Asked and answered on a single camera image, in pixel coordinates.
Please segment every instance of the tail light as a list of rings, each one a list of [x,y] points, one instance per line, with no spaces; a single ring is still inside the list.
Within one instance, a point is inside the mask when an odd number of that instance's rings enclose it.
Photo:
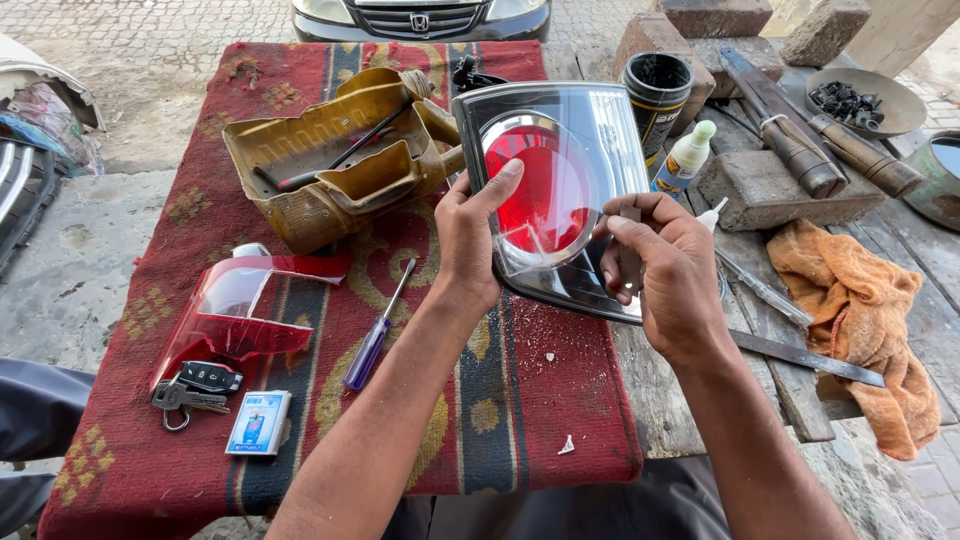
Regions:
[[[604,203],[649,191],[622,85],[509,83],[457,96],[470,183],[483,187],[507,161],[524,163],[516,192],[491,216],[494,271],[516,294],[632,324],[605,289],[599,261],[608,239],[590,232]]]

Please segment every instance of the key ring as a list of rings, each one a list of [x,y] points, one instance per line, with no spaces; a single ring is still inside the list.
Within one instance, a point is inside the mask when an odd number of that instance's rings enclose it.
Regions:
[[[183,423],[175,428],[170,427],[170,422],[167,419],[167,415],[170,413],[169,410],[163,410],[163,427],[168,431],[180,431],[183,428],[186,428],[186,425],[190,423],[190,413],[186,409],[186,405],[180,406],[180,412],[183,413]]]

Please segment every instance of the rag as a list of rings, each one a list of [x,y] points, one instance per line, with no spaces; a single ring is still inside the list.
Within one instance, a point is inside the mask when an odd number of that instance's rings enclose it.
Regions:
[[[885,388],[840,380],[885,454],[907,461],[933,440],[940,407],[924,365],[907,345],[904,317],[923,278],[805,219],[767,243],[790,297],[814,316],[806,347],[883,374]]]

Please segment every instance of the white nozzle bottle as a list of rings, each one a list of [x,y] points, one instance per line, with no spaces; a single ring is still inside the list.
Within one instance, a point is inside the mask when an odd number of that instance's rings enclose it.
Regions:
[[[673,150],[663,161],[660,171],[650,182],[653,191],[663,191],[674,199],[680,197],[693,177],[697,176],[700,167],[704,166],[710,152],[709,142],[713,134],[717,133],[716,125],[704,120],[697,122],[693,133],[677,141]]]

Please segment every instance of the headlight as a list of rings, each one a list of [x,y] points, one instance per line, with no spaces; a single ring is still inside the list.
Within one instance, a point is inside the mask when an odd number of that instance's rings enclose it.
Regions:
[[[546,0],[493,0],[487,12],[487,20],[500,20],[529,13],[546,3]]]
[[[330,22],[353,26],[353,18],[343,0],[293,0],[298,12]]]

